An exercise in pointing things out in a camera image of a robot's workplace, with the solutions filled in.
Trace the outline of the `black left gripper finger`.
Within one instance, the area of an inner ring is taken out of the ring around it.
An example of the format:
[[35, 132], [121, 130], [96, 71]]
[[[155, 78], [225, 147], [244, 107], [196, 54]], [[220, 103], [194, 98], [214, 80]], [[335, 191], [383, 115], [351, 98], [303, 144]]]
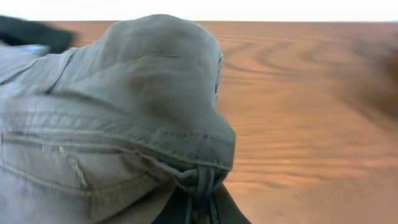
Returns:
[[190, 195], [176, 187], [165, 207], [151, 224], [190, 224]]

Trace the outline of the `grey shorts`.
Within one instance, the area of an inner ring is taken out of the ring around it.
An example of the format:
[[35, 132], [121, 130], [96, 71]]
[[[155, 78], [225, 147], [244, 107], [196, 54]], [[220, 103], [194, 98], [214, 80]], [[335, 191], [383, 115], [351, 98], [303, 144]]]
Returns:
[[1, 222], [152, 223], [180, 187], [190, 223], [219, 223], [236, 143], [222, 63], [207, 30], [165, 14], [61, 54], [2, 43]]

